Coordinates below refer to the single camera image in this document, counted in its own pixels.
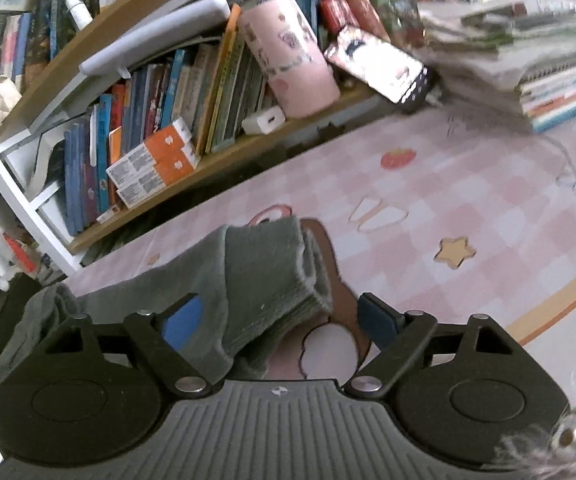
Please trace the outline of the row of leaning books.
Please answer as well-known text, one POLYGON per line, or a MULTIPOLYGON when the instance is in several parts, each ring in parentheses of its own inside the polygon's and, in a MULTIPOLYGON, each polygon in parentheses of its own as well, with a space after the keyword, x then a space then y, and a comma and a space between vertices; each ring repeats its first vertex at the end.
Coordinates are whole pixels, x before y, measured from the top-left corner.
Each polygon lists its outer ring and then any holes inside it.
POLYGON ((111 80, 85 112, 60 125, 64 224, 77 237, 126 207, 106 170, 181 117, 195 153, 221 153, 245 133, 245 118, 276 102, 238 29, 240 6, 222 25, 139 62, 111 80))

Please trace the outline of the stack of magazines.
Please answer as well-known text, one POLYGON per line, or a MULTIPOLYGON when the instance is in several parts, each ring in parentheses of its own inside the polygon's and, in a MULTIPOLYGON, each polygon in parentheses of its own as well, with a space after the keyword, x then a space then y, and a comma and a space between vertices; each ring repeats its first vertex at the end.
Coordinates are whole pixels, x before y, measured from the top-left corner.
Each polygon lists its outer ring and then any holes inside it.
POLYGON ((576 116, 576 0, 422 2, 417 55, 449 99, 541 133, 576 116))

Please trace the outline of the upper orange white box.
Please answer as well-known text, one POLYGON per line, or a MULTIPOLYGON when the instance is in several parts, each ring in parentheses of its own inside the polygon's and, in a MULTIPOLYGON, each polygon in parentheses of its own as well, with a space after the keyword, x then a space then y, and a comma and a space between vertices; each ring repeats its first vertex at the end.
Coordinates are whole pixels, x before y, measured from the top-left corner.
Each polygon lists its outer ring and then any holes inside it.
POLYGON ((117 162, 113 162, 107 168, 106 174, 117 188, 122 188, 137 174, 178 153, 189 154, 190 157, 196 155, 191 131, 181 117, 152 133, 136 148, 121 156, 117 162))

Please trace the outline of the white padded bar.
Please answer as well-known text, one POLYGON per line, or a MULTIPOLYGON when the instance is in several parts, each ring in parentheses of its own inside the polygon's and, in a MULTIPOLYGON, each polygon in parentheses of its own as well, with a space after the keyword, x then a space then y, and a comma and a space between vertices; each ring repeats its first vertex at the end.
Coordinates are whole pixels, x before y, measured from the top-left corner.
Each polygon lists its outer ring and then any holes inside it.
POLYGON ((83 61, 79 71, 85 76, 128 77, 139 62, 224 24, 229 16, 228 0, 198 0, 127 32, 83 61))

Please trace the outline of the lower orange white box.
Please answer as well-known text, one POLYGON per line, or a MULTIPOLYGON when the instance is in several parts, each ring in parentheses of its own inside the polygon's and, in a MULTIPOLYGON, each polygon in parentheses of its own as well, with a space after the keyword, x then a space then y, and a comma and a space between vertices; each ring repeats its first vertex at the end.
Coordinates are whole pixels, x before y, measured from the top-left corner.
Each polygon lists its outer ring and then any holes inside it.
POLYGON ((132 209, 194 172, 200 160, 192 148, 185 146, 181 151, 165 156, 161 162, 140 170, 120 186, 119 197, 128 209, 132 209))

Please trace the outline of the smartphone with lit screen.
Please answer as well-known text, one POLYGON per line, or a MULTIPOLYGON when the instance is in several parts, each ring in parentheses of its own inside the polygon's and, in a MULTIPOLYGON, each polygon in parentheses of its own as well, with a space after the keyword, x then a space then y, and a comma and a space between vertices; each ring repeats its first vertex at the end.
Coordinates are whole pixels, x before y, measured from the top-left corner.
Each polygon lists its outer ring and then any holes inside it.
POLYGON ((355 26, 345 26, 324 56, 407 114, 422 107, 438 79, 417 58, 355 26))

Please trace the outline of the white wooden bookshelf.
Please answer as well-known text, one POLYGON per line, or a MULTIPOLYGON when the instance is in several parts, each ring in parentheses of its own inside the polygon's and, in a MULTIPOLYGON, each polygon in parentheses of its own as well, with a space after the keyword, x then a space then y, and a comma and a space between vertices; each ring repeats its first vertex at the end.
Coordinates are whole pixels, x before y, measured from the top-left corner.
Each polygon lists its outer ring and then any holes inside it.
POLYGON ((6 226, 17 221, 65 274, 90 246, 175 194, 273 148, 292 133, 376 95, 363 84, 324 110, 247 136, 241 115, 265 84, 248 51, 229 64, 223 40, 237 10, 259 0, 36 0, 33 26, 0 35, 2 59, 26 62, 26 88, 0 120, 0 274, 12 260, 6 226), (181 113, 198 144, 224 140, 197 169, 134 206, 113 194, 106 170, 181 113))

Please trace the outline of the grey green fleece garment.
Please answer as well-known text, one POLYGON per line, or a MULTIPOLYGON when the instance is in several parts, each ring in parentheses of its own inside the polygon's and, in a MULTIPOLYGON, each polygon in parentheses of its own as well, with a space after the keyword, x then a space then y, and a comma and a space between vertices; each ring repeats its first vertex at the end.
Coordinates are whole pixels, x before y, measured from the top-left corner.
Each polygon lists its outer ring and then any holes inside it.
POLYGON ((83 296, 64 283, 37 292, 0 354, 0 384, 68 316, 120 323, 161 313, 188 294, 199 325, 179 354, 208 382, 260 379, 294 327, 333 310, 330 280, 313 232, 298 218, 221 226, 163 266, 83 296))

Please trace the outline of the orange white box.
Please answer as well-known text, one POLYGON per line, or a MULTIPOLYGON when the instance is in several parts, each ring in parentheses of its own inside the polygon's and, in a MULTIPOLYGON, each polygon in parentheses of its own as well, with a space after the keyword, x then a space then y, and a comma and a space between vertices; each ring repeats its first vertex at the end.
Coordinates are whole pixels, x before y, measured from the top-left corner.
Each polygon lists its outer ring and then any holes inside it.
POLYGON ((140 170, 120 186, 119 197, 128 209, 132 209, 194 172, 200 160, 192 148, 185 146, 181 151, 165 156, 161 162, 140 170))
POLYGON ((152 133, 136 148, 121 156, 117 162, 113 162, 107 168, 106 174, 117 188, 122 188, 137 174, 178 153, 189 154, 190 157, 196 155, 191 131, 181 117, 152 133))

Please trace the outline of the white charger block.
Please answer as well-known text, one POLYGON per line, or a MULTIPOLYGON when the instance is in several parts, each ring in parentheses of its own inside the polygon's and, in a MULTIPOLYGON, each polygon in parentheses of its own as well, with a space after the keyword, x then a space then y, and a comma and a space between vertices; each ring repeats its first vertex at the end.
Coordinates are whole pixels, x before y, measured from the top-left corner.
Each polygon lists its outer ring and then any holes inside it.
POLYGON ((247 136, 265 136, 277 130, 286 122, 286 116, 279 106, 265 108, 245 118, 241 128, 247 136))

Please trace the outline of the pink cylindrical tissue holder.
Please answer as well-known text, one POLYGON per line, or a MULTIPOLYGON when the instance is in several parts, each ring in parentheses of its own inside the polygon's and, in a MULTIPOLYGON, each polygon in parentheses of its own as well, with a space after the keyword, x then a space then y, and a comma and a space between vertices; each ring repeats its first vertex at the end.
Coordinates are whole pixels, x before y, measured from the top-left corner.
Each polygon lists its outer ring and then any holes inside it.
POLYGON ((241 12, 238 29, 289 119, 315 115, 341 91, 297 0, 267 0, 241 12))

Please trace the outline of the pink checked table mat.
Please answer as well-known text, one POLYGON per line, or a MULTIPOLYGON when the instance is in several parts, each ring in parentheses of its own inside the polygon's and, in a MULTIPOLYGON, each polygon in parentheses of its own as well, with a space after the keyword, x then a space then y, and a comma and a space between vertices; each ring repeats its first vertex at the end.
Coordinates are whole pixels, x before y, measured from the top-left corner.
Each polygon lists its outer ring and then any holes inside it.
POLYGON ((431 108, 344 134, 180 214, 68 279, 75 294, 161 266, 223 224, 320 221, 354 292, 504 326, 576 389, 576 118, 522 136, 431 108))

